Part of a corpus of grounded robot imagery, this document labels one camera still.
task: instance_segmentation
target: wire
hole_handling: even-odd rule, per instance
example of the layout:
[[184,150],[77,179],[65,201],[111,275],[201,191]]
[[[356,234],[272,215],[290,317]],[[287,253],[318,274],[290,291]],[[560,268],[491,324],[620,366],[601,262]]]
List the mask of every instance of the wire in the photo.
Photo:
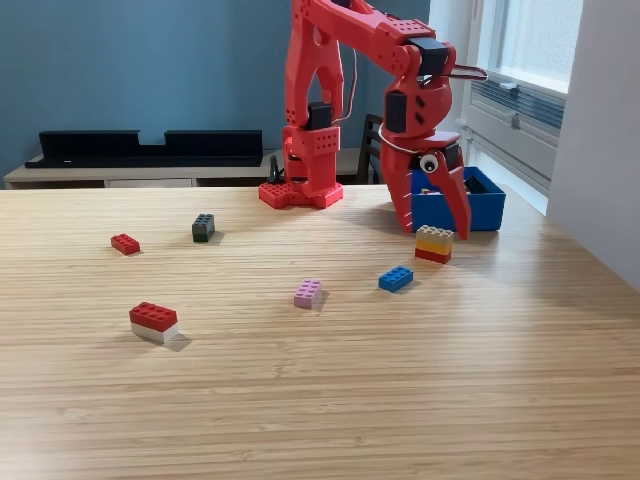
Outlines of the wire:
[[382,125],[380,125],[380,128],[378,129],[378,135],[380,135],[380,140],[382,140],[384,143],[386,143],[387,145],[389,145],[392,148],[395,148],[399,152],[408,153],[409,155],[418,155],[420,153],[420,152],[417,152],[415,150],[409,150],[407,148],[399,147],[396,144],[391,143],[391,141],[389,141],[386,138],[384,138],[384,135],[382,134],[382,127],[383,126],[384,126],[384,123]]
[[338,118],[333,123],[342,122],[348,119],[353,112],[353,99],[356,96],[356,85],[358,84],[358,52],[353,48],[353,80],[351,81],[351,92],[349,93],[349,106],[347,107],[347,114],[344,117]]

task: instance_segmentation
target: blue plastic bin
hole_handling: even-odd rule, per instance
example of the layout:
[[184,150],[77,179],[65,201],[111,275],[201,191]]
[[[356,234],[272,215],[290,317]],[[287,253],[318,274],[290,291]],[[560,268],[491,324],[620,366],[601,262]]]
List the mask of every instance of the blue plastic bin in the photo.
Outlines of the blue plastic bin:
[[[502,213],[506,194],[495,183],[482,173],[478,167],[465,167],[464,179],[476,177],[489,193],[469,194],[471,206],[472,231],[496,231],[502,225]],[[435,189],[422,172],[415,172],[411,176],[411,208],[413,231],[423,225],[444,228],[455,231],[453,217],[442,195],[426,195],[423,188]]]

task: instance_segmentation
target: dark gray lego brick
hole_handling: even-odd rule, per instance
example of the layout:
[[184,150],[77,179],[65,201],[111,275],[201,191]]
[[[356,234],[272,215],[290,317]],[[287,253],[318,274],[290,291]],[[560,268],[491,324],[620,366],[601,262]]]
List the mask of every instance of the dark gray lego brick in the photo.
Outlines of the dark gray lego brick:
[[193,235],[204,235],[209,236],[213,235],[213,232],[216,231],[216,227],[213,222],[213,215],[202,214],[199,215],[193,225],[191,227],[191,232]]
[[213,232],[210,232],[209,234],[194,233],[193,241],[196,243],[207,243],[211,240],[211,237],[213,237]]

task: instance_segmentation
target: robotic arm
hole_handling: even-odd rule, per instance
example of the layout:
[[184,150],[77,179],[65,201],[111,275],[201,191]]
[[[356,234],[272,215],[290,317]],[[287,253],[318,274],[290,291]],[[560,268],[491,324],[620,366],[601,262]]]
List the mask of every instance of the robotic arm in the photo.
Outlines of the robotic arm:
[[[364,0],[292,0],[292,6],[283,130],[286,184],[261,187],[260,198],[274,208],[326,208],[342,198],[335,181],[337,123],[343,108],[342,42],[395,77],[385,92],[380,163],[401,226],[412,229],[410,170],[420,170],[440,189],[458,234],[466,238],[471,213],[459,135],[436,132],[435,127],[451,109],[449,78],[484,80],[486,73],[456,65],[453,46],[438,42],[424,23],[379,12]],[[454,69],[466,73],[457,75]],[[322,102],[308,104],[316,74]]]

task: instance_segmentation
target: white lego brick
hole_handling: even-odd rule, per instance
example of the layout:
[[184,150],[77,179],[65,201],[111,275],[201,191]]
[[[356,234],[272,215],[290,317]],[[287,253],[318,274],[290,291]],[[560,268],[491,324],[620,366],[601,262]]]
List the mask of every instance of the white lego brick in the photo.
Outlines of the white lego brick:
[[420,227],[416,232],[416,240],[418,242],[434,243],[436,245],[452,245],[453,232],[451,230],[425,225]]
[[164,332],[158,332],[157,330],[132,323],[131,331],[139,337],[147,338],[149,340],[153,340],[154,342],[163,344],[169,342],[173,337],[180,333],[180,329],[177,323]]

